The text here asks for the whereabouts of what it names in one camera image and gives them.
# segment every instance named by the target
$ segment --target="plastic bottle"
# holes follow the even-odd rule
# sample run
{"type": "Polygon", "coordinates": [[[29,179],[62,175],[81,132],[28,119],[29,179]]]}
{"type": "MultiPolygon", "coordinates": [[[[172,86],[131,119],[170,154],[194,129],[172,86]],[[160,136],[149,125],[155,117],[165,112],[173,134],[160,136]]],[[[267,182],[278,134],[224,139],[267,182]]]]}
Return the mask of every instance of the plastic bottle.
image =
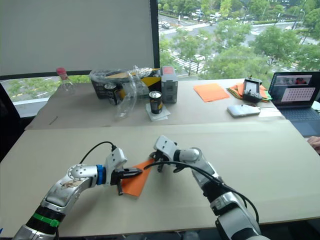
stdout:
{"type": "Polygon", "coordinates": [[[70,78],[67,75],[66,69],[64,67],[58,67],[56,69],[56,73],[61,78],[61,85],[62,92],[64,95],[72,95],[76,92],[75,85],[71,82],[70,78]]]}

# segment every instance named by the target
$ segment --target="black can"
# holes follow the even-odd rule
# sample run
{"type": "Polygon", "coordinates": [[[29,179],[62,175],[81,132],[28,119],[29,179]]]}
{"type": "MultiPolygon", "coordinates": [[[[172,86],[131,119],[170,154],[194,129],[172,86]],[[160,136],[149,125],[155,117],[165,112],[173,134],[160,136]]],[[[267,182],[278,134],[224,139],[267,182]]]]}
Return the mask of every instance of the black can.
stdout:
{"type": "Polygon", "coordinates": [[[151,112],[153,114],[159,114],[162,112],[162,99],[161,99],[161,92],[159,91],[151,91],[149,93],[149,98],[150,98],[150,107],[151,107],[151,112]]]}
{"type": "Polygon", "coordinates": [[[104,85],[104,88],[106,89],[106,95],[109,99],[109,103],[111,105],[117,105],[120,102],[117,85],[113,82],[108,82],[104,85]]]}

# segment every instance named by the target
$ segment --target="green band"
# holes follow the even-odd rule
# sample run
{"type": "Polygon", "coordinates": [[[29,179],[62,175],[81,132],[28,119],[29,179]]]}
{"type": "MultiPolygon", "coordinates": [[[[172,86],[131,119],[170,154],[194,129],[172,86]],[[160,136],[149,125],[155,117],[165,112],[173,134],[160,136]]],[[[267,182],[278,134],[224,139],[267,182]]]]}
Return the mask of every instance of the green band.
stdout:
{"type": "Polygon", "coordinates": [[[32,217],[34,217],[35,219],[38,219],[46,224],[50,224],[51,227],[58,227],[60,224],[60,222],[58,220],[50,219],[45,216],[41,216],[38,213],[34,213],[32,217]]]}

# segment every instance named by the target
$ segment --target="white table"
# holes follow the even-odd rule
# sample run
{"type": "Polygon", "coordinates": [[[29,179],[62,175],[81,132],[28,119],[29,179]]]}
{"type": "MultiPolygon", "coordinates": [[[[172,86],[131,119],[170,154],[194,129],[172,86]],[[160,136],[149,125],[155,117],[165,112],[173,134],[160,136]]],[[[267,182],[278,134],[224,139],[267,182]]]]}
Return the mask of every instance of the white table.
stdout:
{"type": "MultiPolygon", "coordinates": [[[[0,164],[1,237],[13,237],[49,188],[96,143],[112,141],[143,162],[159,135],[180,148],[198,147],[227,184],[256,205],[261,223],[320,216],[320,157],[287,120],[195,125],[27,130],[0,164]]],[[[103,164],[110,146],[85,164],[103,164]]],[[[61,236],[92,236],[209,228],[208,200],[185,169],[150,172],[139,198],[118,196],[115,186],[84,191],[62,222],[61,236]]]]}
{"type": "Polygon", "coordinates": [[[272,109],[275,108],[272,102],[260,102],[257,104],[262,107],[260,116],[248,116],[235,120],[227,112],[227,107],[245,102],[235,98],[225,88],[243,81],[243,78],[180,81],[178,83],[177,103],[166,104],[167,109],[171,112],[168,120],[155,122],[150,121],[145,110],[145,104],[149,103],[149,99],[138,101],[128,118],[117,121],[115,120],[117,107],[110,105],[107,99],[98,99],[91,83],[81,83],[76,85],[76,94],[69,97],[61,97],[58,89],[26,129],[157,126],[284,119],[279,112],[277,113],[275,109],[272,109]],[[193,87],[209,83],[218,83],[230,97],[204,102],[193,90],[193,87]]]}

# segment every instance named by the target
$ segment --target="laptop keyboard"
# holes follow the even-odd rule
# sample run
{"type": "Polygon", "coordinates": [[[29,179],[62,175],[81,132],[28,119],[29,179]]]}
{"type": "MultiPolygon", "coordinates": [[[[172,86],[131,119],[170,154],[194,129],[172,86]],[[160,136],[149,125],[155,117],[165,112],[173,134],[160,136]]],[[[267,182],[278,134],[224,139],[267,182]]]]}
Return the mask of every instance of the laptop keyboard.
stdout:
{"type": "Polygon", "coordinates": [[[309,121],[320,120],[320,115],[312,108],[281,109],[280,112],[288,120],[309,121]]]}

